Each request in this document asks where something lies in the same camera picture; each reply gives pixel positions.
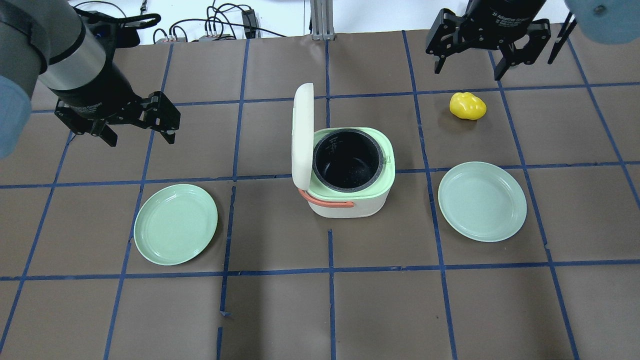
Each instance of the rice cooker handle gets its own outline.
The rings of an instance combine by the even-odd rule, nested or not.
[[[322,206],[323,208],[352,208],[355,206],[353,201],[344,201],[344,202],[331,202],[331,201],[322,201],[318,200],[315,197],[309,195],[305,190],[298,189],[300,195],[305,198],[306,201],[309,201],[313,205]]]

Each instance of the open lid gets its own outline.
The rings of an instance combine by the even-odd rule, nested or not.
[[[291,176],[302,190],[309,190],[314,150],[314,84],[300,85],[293,99]]]

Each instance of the toy rice cooker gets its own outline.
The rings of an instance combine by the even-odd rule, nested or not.
[[[389,139],[369,127],[335,127],[314,133],[314,85],[301,85],[293,100],[291,174],[318,215],[358,218],[385,204],[396,178]]]

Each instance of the white floor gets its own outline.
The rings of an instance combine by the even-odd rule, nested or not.
[[[71,0],[71,5],[83,0]],[[141,0],[111,0],[127,14],[140,14]],[[216,6],[225,0],[217,0]],[[310,5],[309,0],[243,0],[238,4],[248,4],[256,12],[260,27],[286,36],[299,36],[308,33]],[[169,26],[182,19],[206,18],[206,8],[210,0],[148,0],[147,13],[158,13],[162,20],[158,26],[139,31],[142,44],[151,44],[152,34],[158,27],[168,31]],[[449,8],[462,15],[467,0],[335,0],[333,19],[336,33],[364,33],[376,31],[428,29],[441,8]],[[121,17],[119,11],[107,4],[84,4],[84,10],[98,10],[114,17]],[[551,22],[562,22],[568,10],[563,0],[547,0],[537,19],[547,18]],[[227,13],[230,22],[242,24],[239,10]],[[204,36],[204,24],[190,21],[180,24],[188,35],[188,40]],[[236,28],[238,37],[243,34]],[[272,37],[263,33],[262,37]]]

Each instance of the plate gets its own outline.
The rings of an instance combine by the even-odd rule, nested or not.
[[[158,265],[176,265],[201,253],[218,226],[211,196],[190,184],[176,184],[153,194],[142,205],[133,227],[140,254]]]
[[[480,161],[460,164],[442,178],[440,211],[460,234],[477,241],[512,237],[527,217],[518,182],[503,169]]]

